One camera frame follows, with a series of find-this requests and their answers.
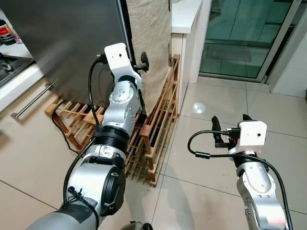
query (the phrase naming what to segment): glass door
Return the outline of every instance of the glass door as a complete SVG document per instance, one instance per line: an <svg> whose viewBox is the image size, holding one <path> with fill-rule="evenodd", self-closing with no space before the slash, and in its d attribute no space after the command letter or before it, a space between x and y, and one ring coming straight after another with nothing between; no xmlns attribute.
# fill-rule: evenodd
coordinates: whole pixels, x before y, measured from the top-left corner
<svg viewBox="0 0 307 230"><path fill-rule="evenodd" d="M212 0L201 76L260 82L301 0Z"/></svg>

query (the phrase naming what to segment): door frame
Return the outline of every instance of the door frame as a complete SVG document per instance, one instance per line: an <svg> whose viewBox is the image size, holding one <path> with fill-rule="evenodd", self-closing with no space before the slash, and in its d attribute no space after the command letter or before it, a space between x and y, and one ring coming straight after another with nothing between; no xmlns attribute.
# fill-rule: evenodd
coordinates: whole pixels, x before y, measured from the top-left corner
<svg viewBox="0 0 307 230"><path fill-rule="evenodd" d="M297 10L298 7L300 6L302 0L293 0L291 3L291 6L288 10L288 13L283 21L283 24L281 28L279 29L277 36L275 38L275 41L273 45L271 46L262 66L261 69L257 75L256 78L247 78L247 77L237 77L237 76L230 76L230 75L222 75L222 74L213 74L213 73L202 73L199 72L199 76L202 77L211 77L211 78L221 78L221 79L230 79L230 80L237 80L237 81L250 81L250 82L262 82L266 81L267 76L266 76L266 71L272 62L282 40L283 37L285 36Z"/></svg>

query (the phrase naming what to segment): metal bar handle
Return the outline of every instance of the metal bar handle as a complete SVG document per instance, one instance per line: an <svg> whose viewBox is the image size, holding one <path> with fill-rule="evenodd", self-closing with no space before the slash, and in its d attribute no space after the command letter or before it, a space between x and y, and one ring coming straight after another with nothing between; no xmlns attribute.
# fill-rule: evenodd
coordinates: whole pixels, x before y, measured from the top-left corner
<svg viewBox="0 0 307 230"><path fill-rule="evenodd" d="M18 113L12 113L11 117L19 118L21 114L23 114L34 102L36 102L38 100L38 98L40 98L48 90L53 89L52 84L45 84L45 87L46 88L38 96L36 96L32 101L30 101L22 110L20 110Z"/></svg>

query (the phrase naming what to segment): stainless steel refrigerator door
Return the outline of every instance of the stainless steel refrigerator door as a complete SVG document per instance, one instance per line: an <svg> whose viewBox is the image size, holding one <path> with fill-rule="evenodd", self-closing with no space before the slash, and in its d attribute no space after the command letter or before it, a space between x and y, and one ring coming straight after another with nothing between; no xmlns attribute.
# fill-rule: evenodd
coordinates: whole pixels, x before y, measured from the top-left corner
<svg viewBox="0 0 307 230"><path fill-rule="evenodd" d="M0 8L62 99L88 104L88 72L96 54L111 44L127 44L119 2L8 0ZM112 88L108 65L97 65L94 104L108 106Z"/></svg>

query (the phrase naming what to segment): stove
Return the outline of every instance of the stove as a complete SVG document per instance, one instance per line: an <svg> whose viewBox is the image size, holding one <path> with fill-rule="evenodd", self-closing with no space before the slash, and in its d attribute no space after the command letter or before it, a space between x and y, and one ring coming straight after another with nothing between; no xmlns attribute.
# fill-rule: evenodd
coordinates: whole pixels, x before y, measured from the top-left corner
<svg viewBox="0 0 307 230"><path fill-rule="evenodd" d="M0 53L0 87L12 80L34 62L32 58L4 56Z"/></svg>

